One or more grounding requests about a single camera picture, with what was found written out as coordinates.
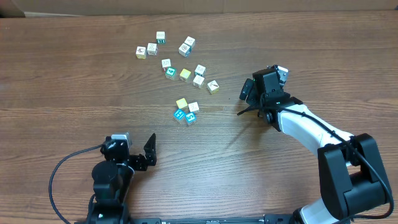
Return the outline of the blue number five block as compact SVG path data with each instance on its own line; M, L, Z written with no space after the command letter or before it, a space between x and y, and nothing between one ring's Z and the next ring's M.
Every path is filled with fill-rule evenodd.
M190 126L197 121L197 116L193 112L187 113L185 115L185 121L186 121L187 125Z

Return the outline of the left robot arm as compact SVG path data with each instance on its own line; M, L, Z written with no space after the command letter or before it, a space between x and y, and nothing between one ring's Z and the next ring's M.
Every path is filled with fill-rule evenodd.
M100 152L105 160L94 166L94 195L89 203L87 224L133 223L126 202L129 187L137 171L146 171L157 163L156 134L144 145L144 153L132 155L129 133L107 136Z

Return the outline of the blue symbol block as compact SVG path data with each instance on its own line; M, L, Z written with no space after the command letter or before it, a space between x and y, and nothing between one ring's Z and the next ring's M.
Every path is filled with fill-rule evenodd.
M174 113L173 113L173 117L176 121L178 121L179 123L184 122L185 120L185 112L181 109L177 109Z

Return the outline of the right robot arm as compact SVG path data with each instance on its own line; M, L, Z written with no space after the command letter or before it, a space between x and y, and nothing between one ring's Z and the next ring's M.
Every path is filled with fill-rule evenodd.
M318 160L321 197L291 215L264 215L264 223L352 223L380 220L394 211L394 199L377 142L353 135L314 115L284 91L289 71L273 65L254 72L240 100L277 131L301 142Z

